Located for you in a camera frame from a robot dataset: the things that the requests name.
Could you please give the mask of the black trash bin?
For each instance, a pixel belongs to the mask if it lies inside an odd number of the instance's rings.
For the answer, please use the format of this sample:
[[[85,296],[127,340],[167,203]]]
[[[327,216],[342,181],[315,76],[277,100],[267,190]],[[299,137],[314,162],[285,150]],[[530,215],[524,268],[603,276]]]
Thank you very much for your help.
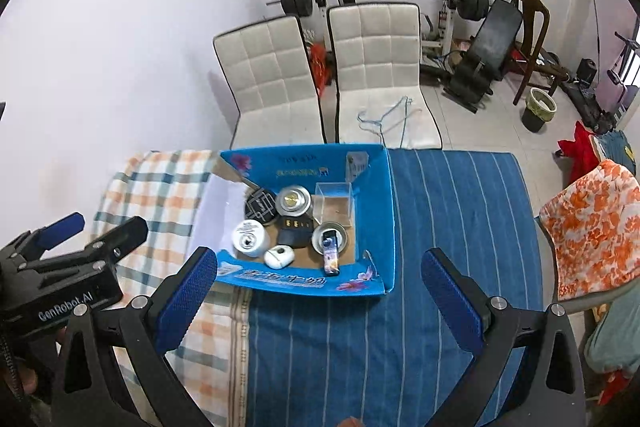
[[[530,132],[539,132],[545,124],[552,121],[558,106],[547,91],[532,88],[526,96],[521,122]]]

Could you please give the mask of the plaid checkered cloth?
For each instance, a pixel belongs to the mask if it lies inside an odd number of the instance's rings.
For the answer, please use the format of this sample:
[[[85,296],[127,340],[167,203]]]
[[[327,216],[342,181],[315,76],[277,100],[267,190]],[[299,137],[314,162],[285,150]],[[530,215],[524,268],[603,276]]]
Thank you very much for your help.
[[[140,216],[145,243],[117,265],[125,303],[151,295],[190,254],[189,239],[205,184],[212,174],[231,176],[213,150],[134,155],[115,172],[103,194],[92,234],[100,236]],[[250,361],[248,289],[217,283],[190,329],[167,360],[191,398],[215,426],[243,426],[247,418]]]

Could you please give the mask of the left white quilted chair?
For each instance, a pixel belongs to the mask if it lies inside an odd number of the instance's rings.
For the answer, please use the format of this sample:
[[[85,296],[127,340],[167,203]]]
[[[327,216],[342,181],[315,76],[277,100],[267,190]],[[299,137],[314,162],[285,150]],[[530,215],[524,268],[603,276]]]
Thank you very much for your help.
[[[233,148],[326,141],[320,98],[297,16],[279,16],[227,31],[213,38],[213,48],[239,112]]]

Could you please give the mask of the white quilted chair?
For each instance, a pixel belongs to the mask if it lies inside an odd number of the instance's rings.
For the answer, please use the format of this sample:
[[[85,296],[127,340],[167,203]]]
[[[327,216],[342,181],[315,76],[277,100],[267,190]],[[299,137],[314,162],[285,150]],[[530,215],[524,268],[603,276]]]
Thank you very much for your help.
[[[328,11],[328,27],[336,74],[336,141],[381,144],[359,129],[357,114],[367,109],[378,115],[408,95],[412,114],[408,141],[401,148],[442,148],[442,134],[420,85],[419,7],[408,2],[334,6]]]
[[[213,38],[213,48],[239,112],[233,148],[326,141],[320,98],[297,16],[279,16],[227,31]]]

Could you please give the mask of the orange floral cushion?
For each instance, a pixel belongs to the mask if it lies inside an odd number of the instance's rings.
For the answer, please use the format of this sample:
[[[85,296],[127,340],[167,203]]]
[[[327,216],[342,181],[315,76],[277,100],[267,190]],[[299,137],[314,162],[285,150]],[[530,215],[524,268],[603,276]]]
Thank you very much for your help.
[[[560,300],[614,291],[639,276],[639,182],[626,167],[605,159],[538,218],[553,246]]]

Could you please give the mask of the black round ME tin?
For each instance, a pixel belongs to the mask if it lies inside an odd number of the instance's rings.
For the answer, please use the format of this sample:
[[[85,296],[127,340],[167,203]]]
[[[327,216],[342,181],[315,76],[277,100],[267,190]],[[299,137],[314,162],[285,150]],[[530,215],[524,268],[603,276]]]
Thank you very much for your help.
[[[279,218],[276,209],[276,194],[268,188],[259,187],[247,196],[244,204],[246,220],[255,220],[264,227],[272,225]]]

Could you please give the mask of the white earbuds case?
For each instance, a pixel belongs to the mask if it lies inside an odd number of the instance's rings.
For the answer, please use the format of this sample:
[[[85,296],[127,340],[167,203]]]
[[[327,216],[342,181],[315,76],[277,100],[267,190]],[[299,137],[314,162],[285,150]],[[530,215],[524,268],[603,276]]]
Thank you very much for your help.
[[[293,248],[288,245],[276,245],[265,252],[262,261],[268,268],[282,270],[292,265],[295,260]]]

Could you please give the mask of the blue striped cloth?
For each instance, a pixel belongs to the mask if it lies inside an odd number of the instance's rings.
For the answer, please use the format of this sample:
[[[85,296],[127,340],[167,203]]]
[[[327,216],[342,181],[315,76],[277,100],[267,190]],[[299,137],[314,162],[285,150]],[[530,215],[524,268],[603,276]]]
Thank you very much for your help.
[[[397,272],[381,297],[257,291],[250,302],[246,421],[251,426],[421,426],[470,356],[421,281],[441,249],[486,294],[544,303],[534,215],[518,158],[465,150],[394,150]]]

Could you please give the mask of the right white quilted chair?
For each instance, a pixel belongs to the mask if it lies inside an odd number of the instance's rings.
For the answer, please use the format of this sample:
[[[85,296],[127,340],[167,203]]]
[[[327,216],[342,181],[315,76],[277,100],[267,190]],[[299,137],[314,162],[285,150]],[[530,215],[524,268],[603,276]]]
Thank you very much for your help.
[[[328,11],[328,27],[336,74],[336,141],[381,144],[359,129],[357,114],[367,109],[378,115],[408,95],[412,114],[408,141],[401,148],[442,148],[442,134],[420,85],[419,7],[408,2],[334,6]]]

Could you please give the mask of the blue milk carton box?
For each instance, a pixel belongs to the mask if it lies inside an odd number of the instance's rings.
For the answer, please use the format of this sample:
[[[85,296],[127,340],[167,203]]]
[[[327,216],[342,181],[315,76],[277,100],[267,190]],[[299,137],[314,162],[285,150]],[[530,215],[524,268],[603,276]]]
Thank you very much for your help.
[[[211,249],[218,259],[217,280],[233,286],[312,297],[382,296],[395,285],[395,217],[390,154],[376,144],[280,145],[224,150],[221,160],[231,176],[212,174],[205,184],[190,236],[190,251]],[[323,256],[310,244],[293,249],[295,260],[282,270],[262,257],[237,254],[231,233],[243,220],[247,196],[263,187],[278,194],[301,185],[311,198],[319,182],[350,182],[354,198],[352,226],[340,274],[327,277]],[[304,216],[312,220],[311,210]],[[268,225],[270,248],[277,244],[278,222]]]

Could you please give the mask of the black weight bench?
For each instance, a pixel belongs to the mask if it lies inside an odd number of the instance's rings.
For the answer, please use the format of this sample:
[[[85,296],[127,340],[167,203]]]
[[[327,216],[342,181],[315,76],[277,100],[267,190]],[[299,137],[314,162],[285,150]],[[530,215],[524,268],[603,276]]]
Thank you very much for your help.
[[[512,3],[496,0],[460,63],[444,82],[444,91],[475,114],[485,95],[493,95],[491,83],[502,79],[502,65],[511,51],[523,21]]]

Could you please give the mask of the brown wooden chair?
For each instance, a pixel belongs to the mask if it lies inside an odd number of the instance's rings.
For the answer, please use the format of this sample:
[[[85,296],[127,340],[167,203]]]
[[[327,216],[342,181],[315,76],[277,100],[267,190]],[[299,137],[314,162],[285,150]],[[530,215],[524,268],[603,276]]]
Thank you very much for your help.
[[[522,12],[524,34],[523,41],[514,41],[506,62],[505,72],[521,75],[522,80],[515,92],[513,105],[518,104],[527,87],[538,88],[552,95],[563,81],[570,79],[570,71],[560,64],[539,64],[538,58],[544,50],[544,40],[550,24],[550,12],[541,0],[513,0],[514,5]],[[534,83],[532,76],[539,72],[552,79],[550,86]]]

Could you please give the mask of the silver round tin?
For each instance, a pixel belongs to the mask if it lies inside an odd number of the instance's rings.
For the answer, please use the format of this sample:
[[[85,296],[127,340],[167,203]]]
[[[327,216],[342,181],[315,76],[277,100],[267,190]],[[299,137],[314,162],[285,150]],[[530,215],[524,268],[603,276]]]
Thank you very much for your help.
[[[282,217],[297,218],[306,215],[311,207],[311,195],[301,185],[283,187],[276,196],[276,210]]]

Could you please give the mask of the white round cream jar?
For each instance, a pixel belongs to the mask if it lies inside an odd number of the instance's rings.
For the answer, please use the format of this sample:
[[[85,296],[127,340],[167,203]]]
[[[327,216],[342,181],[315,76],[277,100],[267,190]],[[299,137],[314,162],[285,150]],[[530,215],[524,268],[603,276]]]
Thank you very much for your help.
[[[241,221],[231,233],[234,251],[249,258],[259,258],[268,251],[270,237],[266,228],[257,220]]]

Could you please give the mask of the clear acrylic box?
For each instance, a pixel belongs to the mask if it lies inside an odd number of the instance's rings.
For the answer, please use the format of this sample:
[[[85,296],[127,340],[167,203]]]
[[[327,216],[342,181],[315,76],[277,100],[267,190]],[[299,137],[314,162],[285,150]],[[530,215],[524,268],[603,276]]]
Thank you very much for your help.
[[[339,223],[344,228],[352,226],[354,198],[350,182],[319,182],[312,195],[312,217],[318,225]]]

